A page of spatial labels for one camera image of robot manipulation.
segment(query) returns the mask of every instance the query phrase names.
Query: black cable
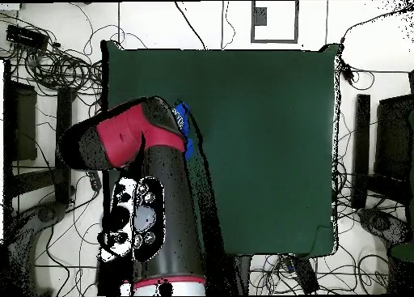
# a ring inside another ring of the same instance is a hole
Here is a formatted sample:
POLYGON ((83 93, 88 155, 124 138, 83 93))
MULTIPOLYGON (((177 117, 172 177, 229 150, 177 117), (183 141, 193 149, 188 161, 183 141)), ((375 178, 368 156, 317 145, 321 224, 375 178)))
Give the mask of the black cable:
POLYGON ((142 40, 141 40, 138 36, 136 36, 136 35, 135 35, 135 34, 133 34, 132 32, 126 32, 126 33, 124 34, 124 36, 125 36, 125 37, 126 37, 127 35, 131 35, 131 36, 135 37, 135 38, 136 38, 139 42, 141 42, 141 44, 142 44, 142 45, 143 45, 146 49, 148 49, 148 47, 146 47, 146 44, 144 44, 144 42, 142 42, 142 40))
MULTIPOLYGON (((81 263, 81 251, 82 251, 82 244, 83 244, 83 241, 85 241, 85 242, 87 242, 88 244, 95 244, 95 243, 90 243, 89 241, 87 241, 87 240, 85 240, 85 235, 89 232, 89 230, 93 227, 93 226, 99 226, 99 223, 93 223, 93 224, 91 224, 87 229, 86 229, 86 231, 85 231, 85 234, 83 234, 83 236, 81 236, 81 239, 82 239, 82 241, 81 241, 81 244, 80 244, 80 246, 79 246, 79 266, 82 264, 81 263)), ((78 288, 78 291, 79 291, 79 297, 81 297, 81 295, 82 295, 82 292, 81 292, 81 290, 82 290, 82 268, 81 269, 79 269, 79 271, 81 271, 81 276, 79 277, 79 288, 78 288)))
POLYGON ((235 31, 233 25, 229 22, 229 20, 227 18, 227 12, 229 10, 229 4, 230 4, 230 1, 227 1, 227 8, 226 8, 226 13, 225 13, 225 16, 224 17, 226 19, 226 22, 231 26, 231 29, 233 29, 233 37, 231 38, 231 41, 228 42, 228 43, 226 43, 225 46, 222 49, 225 49, 228 45, 230 45, 233 42, 234 37, 236 36, 236 31, 235 31))
MULTIPOLYGON (((80 177, 80 178, 78 179, 78 181, 77 181, 77 183, 76 183, 76 185, 75 185, 75 190, 78 190, 78 183, 79 183, 79 181, 80 181, 81 179, 85 178, 85 177, 87 177, 87 175, 82 176, 82 177, 80 177)), ((78 193, 75 193, 75 195, 74 195, 74 208, 72 209, 72 211, 73 211, 73 212, 76 210, 76 206, 75 206, 75 205, 76 205, 76 197, 77 197, 77 194, 78 194, 78 193)), ((73 226, 74 226, 75 231, 78 233, 79 238, 81 238, 82 242, 83 242, 83 241, 85 241, 85 242, 86 242, 86 243, 88 243, 88 244, 95 244, 95 243, 91 243, 91 242, 89 242, 89 241, 87 241, 87 240, 83 239, 85 235, 84 235, 84 236, 82 236, 82 235, 79 233, 79 230, 78 230, 78 228, 76 227, 76 220, 75 220, 75 218, 74 218, 74 224, 73 224, 73 226)))
POLYGON ((89 109, 88 109, 88 111, 87 111, 87 114, 88 114, 88 116, 89 116, 89 118, 91 118, 92 116, 91 116, 91 109, 93 108, 93 106, 95 105, 95 102, 94 103, 92 103, 90 106, 89 106, 89 109))
POLYGON ((378 271, 375 271, 374 276, 378 280, 378 284, 386 289, 388 281, 384 278, 384 274, 380 274, 378 271))
POLYGON ((385 200, 386 200, 386 198, 381 198, 381 200, 379 200, 379 202, 374 206, 374 208, 378 208, 378 206, 383 204, 385 200))
MULTIPOLYGON (((91 40, 92 40, 92 37, 97 33, 97 32, 99 32, 100 30, 103 30, 103 29, 106 29, 106 28, 109 28, 109 27, 115 27, 116 28, 116 30, 118 29, 118 26, 117 25, 115 25, 115 24, 108 24, 108 25, 106 25, 106 26, 103 26, 103 27, 101 27, 101 28, 99 28, 99 29, 97 29, 97 30, 95 30, 92 34, 91 34, 91 36, 89 36, 89 40, 87 41, 87 43, 85 43, 85 46, 84 46, 84 48, 83 48, 83 52, 85 53, 85 48, 87 47, 87 45, 89 44, 89 45, 91 45, 91 40)), ((122 28, 120 28, 120 30, 122 31, 122 36, 125 38, 125 32, 124 32, 124 30, 122 29, 122 28)), ((89 56, 89 55, 91 55, 92 54, 92 50, 91 50, 91 52, 90 53, 85 53, 85 55, 87 55, 87 56, 89 56)))
POLYGON ((283 284, 285 284, 288 288, 289 288, 289 290, 290 291, 292 291, 293 293, 294 293, 294 295, 298 295, 296 292, 295 292, 295 290, 288 284, 288 283, 286 283, 283 279, 281 279, 281 282, 283 283, 283 284))
POLYGON ((359 69, 357 67, 353 67, 350 66, 349 64, 347 64, 350 68, 352 72, 371 72, 371 73, 400 73, 400 74, 409 74, 411 71, 399 71, 399 70, 394 70, 394 71, 382 71, 382 70, 365 70, 365 69, 359 69))
POLYGON ((174 2, 174 4, 175 4, 176 8, 179 10, 179 12, 181 13, 181 15, 184 17, 185 22, 187 22, 187 24, 188 24, 188 26, 191 28, 192 32, 193 32, 194 34, 196 34, 196 36, 198 37, 198 40, 200 40, 201 44, 203 45, 203 49, 207 49, 207 48, 205 47, 205 45, 204 45, 203 40, 200 38, 200 36, 199 36, 199 35, 197 34, 197 32, 195 31, 195 29, 192 27, 192 25, 190 24, 190 22, 189 22, 189 21, 188 21, 188 19, 187 19, 187 16, 185 15, 185 13, 183 13, 183 11, 182 11, 182 10, 181 10, 181 8, 179 7, 178 3, 177 3, 177 2, 174 2))
MULTIPOLYGON (((357 71, 357 70, 355 70, 354 72, 356 72, 357 73, 357 75, 358 75, 358 81, 359 81, 359 72, 361 72, 361 71, 357 71)), ((351 87, 353 87, 354 89, 356 89, 356 90, 358 90, 358 91, 366 91, 366 90, 369 90, 373 85, 374 85, 374 82, 375 82, 375 75, 372 73, 372 72, 369 72, 369 71, 365 71, 366 73, 369 73, 369 74, 371 74, 371 76, 372 76, 372 83, 371 83, 371 85, 369 85, 368 87, 366 87, 366 88, 359 88, 359 87, 355 87, 354 85, 353 85, 353 83, 350 83, 350 85, 351 85, 351 87)))
POLYGON ((85 292, 82 294, 82 297, 85 297, 86 292, 89 290, 91 286, 96 285, 97 283, 92 283, 89 287, 86 288, 85 292))
POLYGON ((272 294, 274 292, 275 287, 277 286, 277 284, 279 283, 279 280, 275 283, 273 277, 278 277, 276 276, 273 271, 275 270, 275 268, 278 266, 278 264, 271 264, 268 262, 268 259, 271 256, 266 256, 264 259, 264 264, 263 264, 263 268, 262 269, 253 269, 249 271, 249 284, 252 285, 253 287, 255 287, 256 289, 256 295, 258 295, 259 291, 262 291, 265 287, 268 289, 269 294, 272 294), (265 266, 269 264, 272 266, 271 270, 266 270, 265 266), (257 282, 257 285, 254 285, 251 281, 251 273, 254 272, 260 272, 262 273, 261 278, 259 279, 259 281, 257 282))
POLYGON ((52 118, 56 118, 57 119, 57 117, 56 116, 53 116, 53 115, 48 115, 48 114, 45 114, 44 112, 42 112, 39 108, 37 108, 36 107, 36 109, 37 110, 39 110, 43 115, 45 115, 45 116, 47 116, 47 117, 52 117, 52 118))
POLYGON ((66 283, 68 282, 68 280, 69 280, 69 277, 70 277, 70 271, 69 271, 69 269, 67 268, 67 267, 65 267, 61 262, 59 262, 59 261, 57 261, 55 258, 53 258, 52 257, 52 255, 50 254, 50 252, 49 252, 49 244, 50 244, 50 241, 52 240, 52 237, 53 237, 53 232, 54 232, 54 225, 52 226, 52 231, 51 231, 51 233, 50 233, 50 237, 49 237, 49 240, 48 240, 48 243, 46 244, 46 249, 45 249, 45 251, 46 251, 46 253, 48 254, 48 256, 49 256, 49 258, 54 262, 54 263, 56 263, 56 264, 58 264, 59 266, 61 266, 63 269, 65 269, 66 270, 66 272, 67 272, 67 274, 68 274, 68 276, 66 277, 66 280, 65 280, 65 282, 61 285, 61 288, 59 289, 59 291, 57 292, 57 294, 56 294, 56 297, 59 297, 59 294, 61 293, 61 290, 65 287, 65 285, 66 285, 66 283))
MULTIPOLYGON (((86 211, 86 209, 87 209, 87 207, 91 204, 91 202, 97 197, 97 195, 98 195, 98 193, 95 193, 94 194, 94 196, 88 201, 88 202, 85 202, 85 204, 87 204, 87 206, 85 207, 85 209, 83 210, 83 212, 78 216, 78 218, 76 219, 76 222, 82 217, 82 215, 83 215, 83 213, 85 213, 85 211, 86 211)), ((49 245, 49 247, 51 248, 64 234, 66 234, 69 230, 70 230, 70 228, 72 228, 74 225, 72 224, 68 229, 66 229, 66 231, 64 231, 63 232, 63 234, 61 234, 56 240, 54 240, 50 245, 49 245)), ((42 254, 44 254, 46 252, 46 250, 44 250, 41 254, 39 254, 36 258, 35 258, 35 261, 37 260, 37 259, 39 259, 39 257, 42 255, 42 254)))
POLYGON ((337 190, 335 190, 335 187, 333 188, 336 192, 336 197, 338 197, 338 195, 342 192, 343 188, 345 187, 346 184, 346 168, 344 166, 343 163, 338 162, 337 165, 341 166, 344 169, 344 172, 341 173, 338 171, 338 167, 336 167, 336 171, 334 171, 334 173, 332 174, 332 181, 335 182, 335 177, 339 176, 340 177, 340 186, 337 190))
MULTIPOLYGON (((359 277, 360 283, 361 283, 361 285, 363 287, 363 284, 366 284, 366 283, 364 283, 362 281, 362 276, 366 276, 366 277, 368 277, 370 279, 371 284, 372 284, 372 282, 376 282, 376 283, 378 283, 378 284, 380 284, 380 285, 383 286, 383 276, 387 276, 387 274, 380 274, 378 271, 375 271, 374 274, 368 274, 368 273, 366 273, 363 269, 361 269, 361 264, 359 264, 357 266, 357 264, 356 264, 355 259, 353 258, 353 256, 346 249, 344 249, 344 247, 342 247, 342 249, 345 250, 347 252, 347 254, 352 257, 353 264, 351 264, 351 265, 342 265, 342 266, 339 266, 339 267, 337 267, 335 269, 330 269, 330 272, 327 272, 327 273, 318 272, 317 274, 320 274, 321 275, 320 277, 318 277, 318 280, 320 280, 321 278, 324 278, 324 277, 326 277, 328 275, 334 275, 334 276, 336 276, 337 274, 342 274, 342 275, 354 276, 355 277, 355 280, 356 280, 356 286, 357 286, 357 277, 359 277), (338 273, 338 272, 334 272, 334 271, 337 271, 338 269, 343 269, 344 267, 352 267, 353 268, 353 272, 352 273, 338 273), (375 279, 373 279, 373 278, 370 277, 372 275, 376 276, 377 278, 381 278, 382 280, 381 281, 375 280, 375 279)), ((377 256, 377 255, 368 255, 368 256, 363 257, 362 260, 366 259, 367 257, 380 257, 380 256, 377 256)), ((333 289, 333 290, 342 290, 342 291, 347 291, 347 292, 350 292, 350 291, 354 292, 355 289, 356 289, 356 287, 355 288, 349 288, 349 290, 346 290, 346 289, 333 289)))
POLYGON ((53 130, 54 132, 56 132, 56 130, 52 127, 52 125, 49 122, 38 123, 36 126, 38 126, 38 125, 49 125, 50 129, 53 130))
POLYGON ((362 25, 362 24, 366 24, 366 23, 369 23, 369 22, 372 22, 372 21, 375 21, 376 19, 379 19, 379 18, 381 18, 381 17, 387 17, 387 16, 391 16, 391 15, 396 15, 396 14, 403 14, 403 13, 407 13, 407 12, 409 12, 409 11, 413 11, 414 10, 414 4, 413 3, 410 3, 410 4, 407 4, 403 9, 400 9, 400 10, 394 10, 394 11, 390 11, 390 12, 387 12, 387 13, 385 13, 385 14, 380 14, 380 15, 378 15, 378 16, 375 16, 375 17, 373 17, 372 19, 367 19, 366 21, 363 21, 363 22, 360 22, 360 23, 356 23, 356 24, 354 24, 353 26, 351 26, 351 27, 349 27, 347 30, 346 30, 346 32, 345 32, 345 34, 342 36, 342 38, 340 39, 340 43, 341 44, 343 44, 344 43, 344 41, 345 41, 345 37, 346 37, 346 35, 348 34, 348 32, 349 31, 351 31, 353 28, 355 28, 355 27, 357 27, 357 26, 360 26, 360 25, 362 25))
POLYGON ((360 281, 360 283, 361 283, 361 286, 362 286, 362 289, 364 290, 364 292, 367 294, 367 295, 369 295, 370 293, 366 290, 366 288, 365 288, 365 283, 364 283, 364 281, 362 280, 362 274, 361 274, 361 263, 366 259, 366 258, 370 258, 370 257, 375 257, 375 258, 378 258, 378 259, 381 259, 382 261, 384 261, 387 265, 388 265, 388 261, 386 260, 386 259, 384 259, 383 257, 381 257, 381 256, 379 256, 378 254, 367 254, 366 256, 363 256, 360 260, 359 260, 359 262, 358 262, 358 264, 357 264, 357 270, 358 270, 358 277, 359 277, 359 281, 360 281))
MULTIPOLYGON (((357 262, 355 261, 355 258, 353 257, 353 255, 342 245, 339 245, 339 247, 341 247, 344 251, 346 251, 346 253, 351 257, 351 259, 353 260, 353 272, 356 273, 357 272, 357 262)), ((355 287, 353 288, 349 288, 351 289, 351 291, 356 294, 355 290, 357 289, 358 286, 358 280, 357 277, 355 277, 355 287)))
POLYGON ((341 233, 338 233, 338 235, 345 234, 346 232, 351 231, 354 226, 355 226, 355 221, 353 221, 353 225, 349 229, 347 229, 346 231, 342 231, 341 233))
MULTIPOLYGON (((329 271, 331 271, 331 268, 329 267, 329 265, 327 264, 327 259, 326 257, 323 258, 323 260, 325 261, 325 265, 327 266, 327 269, 329 269, 329 271)), ((339 279, 343 284, 345 284, 349 290, 351 291, 352 288, 348 285, 348 283, 346 281, 344 281, 343 279, 339 278, 337 275, 332 274, 333 276, 335 276, 335 278, 339 279)))
POLYGON ((325 286, 319 286, 322 290, 327 291, 327 294, 329 295, 330 293, 335 294, 335 295, 340 295, 339 293, 333 291, 333 290, 329 290, 327 289, 325 286))
POLYGON ((72 288, 68 292, 66 292, 62 297, 66 297, 68 294, 70 294, 72 292, 72 290, 74 288, 77 288, 78 289, 79 280, 76 280, 76 277, 78 276, 78 274, 80 274, 80 277, 82 277, 82 271, 81 270, 78 270, 76 272, 76 274, 74 275, 74 286, 72 286, 72 288))
POLYGON ((92 22, 91 22, 91 20, 89 19, 89 17, 88 17, 88 15, 87 14, 85 14, 85 11, 83 11, 83 9, 79 6, 79 5, 77 5, 77 4, 73 4, 73 3, 69 3, 69 4, 71 4, 71 5, 73 5, 73 6, 76 6, 83 14, 84 14, 84 16, 87 18, 87 22, 89 23, 89 26, 91 27, 91 31, 92 31, 92 33, 94 32, 94 28, 92 27, 92 22))
MULTIPOLYGON (((375 124, 377 124, 377 123, 378 123, 378 121, 376 121, 376 122, 371 122, 371 123, 370 123, 370 125, 375 125, 375 124)), ((340 157, 340 159, 343 159, 343 158, 345 157, 346 153, 348 152, 348 146, 349 146, 349 141, 351 140, 351 134, 352 134, 352 133, 354 133, 354 132, 355 132, 355 129, 354 129, 354 130, 351 130, 349 133, 345 134, 344 136, 342 136, 342 137, 338 140, 338 142, 340 142, 342 139, 344 139, 344 138, 348 137, 348 141, 347 141, 346 148, 345 148, 345 153, 344 153, 344 154, 340 157)))
POLYGON ((53 190, 53 191, 51 191, 50 193, 48 193, 48 194, 46 194, 46 195, 44 195, 38 202, 37 202, 37 205, 39 205, 48 195, 51 195, 52 193, 54 193, 55 192, 55 190, 53 190))

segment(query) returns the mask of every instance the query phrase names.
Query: green mat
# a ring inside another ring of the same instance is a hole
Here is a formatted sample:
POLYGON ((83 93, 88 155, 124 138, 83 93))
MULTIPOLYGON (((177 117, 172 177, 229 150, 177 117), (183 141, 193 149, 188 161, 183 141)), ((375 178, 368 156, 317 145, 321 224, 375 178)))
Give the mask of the green mat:
POLYGON ((190 107, 228 253, 332 253, 339 45, 320 53, 106 47, 109 108, 152 95, 190 107))

